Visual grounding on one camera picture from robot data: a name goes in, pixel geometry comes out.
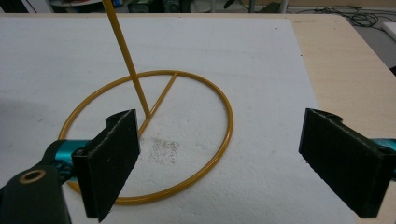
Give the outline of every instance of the yellow metal rod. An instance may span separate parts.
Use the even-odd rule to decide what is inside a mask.
[[[163,89],[163,93],[161,93],[160,98],[158,98],[155,105],[151,108],[150,117],[146,118],[145,121],[143,121],[142,126],[140,126],[139,132],[137,133],[139,136],[142,136],[143,132],[146,130],[149,122],[151,121],[152,117],[154,117],[155,112],[157,111],[158,107],[160,107],[161,103],[163,102],[163,98],[165,98],[166,94],[169,92],[169,89],[171,89],[172,84],[175,82],[176,78],[177,72],[172,75],[172,78],[169,80],[165,89]]]
[[[128,68],[129,76],[134,83],[134,88],[136,89],[140,104],[142,105],[143,110],[145,111],[146,118],[148,119],[150,118],[149,105],[146,101],[145,93],[143,93],[142,86],[140,85],[139,78],[137,77],[136,70],[134,69],[134,63],[132,62],[131,54],[129,53],[128,46],[126,45],[125,38],[122,34],[122,30],[120,28],[119,20],[117,19],[113,4],[111,3],[111,0],[103,0],[102,2],[105,6],[105,10],[108,19],[110,20],[111,26],[113,27],[114,35],[119,42],[122,56]]]
[[[227,130],[226,133],[224,134],[223,141],[216,152],[216,154],[213,156],[213,158],[201,169],[199,170],[196,174],[192,175],[190,178],[174,185],[173,187],[169,189],[164,189],[161,191],[158,191],[156,193],[148,194],[148,195],[142,195],[142,196],[137,196],[137,197],[119,197],[116,200],[116,204],[122,204],[122,205],[129,205],[129,204],[142,204],[142,203],[152,203],[156,202],[160,199],[170,197],[178,192],[181,192],[183,189],[186,189],[187,187],[191,186],[193,183],[201,179],[205,174],[207,174],[219,161],[221,156],[224,154],[228,144],[230,143],[231,136],[233,134],[233,110],[231,109],[231,104],[228,101],[227,97],[225,94],[217,87],[215,84],[210,82],[209,80],[199,77],[195,74],[187,73],[187,72],[182,72],[182,71],[173,71],[173,70],[160,70],[160,71],[150,71],[150,72],[145,72],[138,74],[137,77],[152,77],[152,76],[172,76],[172,78],[176,77],[187,77],[187,78],[192,78],[195,79],[199,82],[202,82],[205,84],[207,87],[212,89],[218,97],[222,100],[225,110],[227,113],[228,117],[228,125],[227,125]],[[93,94],[88,96],[81,104],[76,107],[76,109],[70,114],[69,118],[67,118],[66,122],[64,123],[64,126],[61,129],[61,132],[59,134],[59,139],[65,139],[67,136],[67,133],[73,124],[73,122],[76,120],[77,116],[79,113],[94,99],[96,99],[98,96],[103,94],[104,92],[131,80],[131,77],[123,77],[120,78],[116,81],[113,81],[101,89],[95,91]],[[78,182],[68,182],[68,185],[75,190],[78,193],[81,193],[79,190]]]

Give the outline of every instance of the white surface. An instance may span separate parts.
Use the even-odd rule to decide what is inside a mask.
[[[396,41],[396,22],[384,22],[382,28]]]
[[[121,19],[139,72],[200,74],[228,96],[231,144],[191,188],[140,206],[114,206],[103,223],[354,223],[352,212],[298,153],[306,107],[317,107],[289,21]],[[127,75],[107,19],[0,20],[0,185],[39,161],[68,114],[99,87]],[[166,84],[141,80],[150,105]],[[70,138],[93,138],[105,118],[136,108],[132,84],[90,105]],[[142,136],[142,154],[121,193],[170,187],[217,150],[225,113],[200,83],[179,78]],[[64,187],[74,223],[86,219],[80,196]]]

